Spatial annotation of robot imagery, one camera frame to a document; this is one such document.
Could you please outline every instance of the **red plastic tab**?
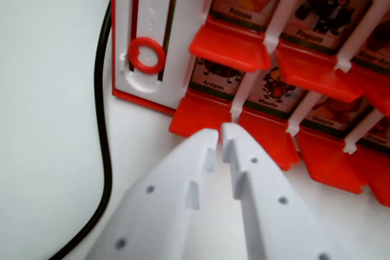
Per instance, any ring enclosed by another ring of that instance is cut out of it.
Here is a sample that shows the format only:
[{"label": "red plastic tab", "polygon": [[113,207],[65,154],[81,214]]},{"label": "red plastic tab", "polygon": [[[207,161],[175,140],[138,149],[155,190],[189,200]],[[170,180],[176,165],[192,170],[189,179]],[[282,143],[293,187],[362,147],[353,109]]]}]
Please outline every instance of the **red plastic tab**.
[{"label": "red plastic tab", "polygon": [[358,148],[352,155],[378,201],[390,207],[390,158]]},{"label": "red plastic tab", "polygon": [[238,123],[256,139],[282,170],[289,170],[293,164],[299,162],[294,141],[286,132],[286,123],[246,111],[241,113]]},{"label": "red plastic tab", "polygon": [[301,130],[297,142],[314,181],[352,193],[362,193],[361,187],[366,185],[366,181],[354,166],[351,156],[342,151],[344,141],[334,141]]},{"label": "red plastic tab", "polygon": [[215,24],[206,24],[199,29],[191,43],[190,52],[200,58],[246,72],[266,69],[271,65],[262,38]]},{"label": "red plastic tab", "polygon": [[189,137],[203,128],[221,129],[231,122],[230,106],[207,97],[187,92],[177,108],[169,131]]},{"label": "red plastic tab", "polygon": [[390,117],[390,77],[353,65],[348,75],[363,90],[368,101]]},{"label": "red plastic tab", "polygon": [[288,84],[348,103],[363,93],[347,74],[333,69],[335,58],[303,53],[283,42],[275,50],[275,56],[282,77]]}]

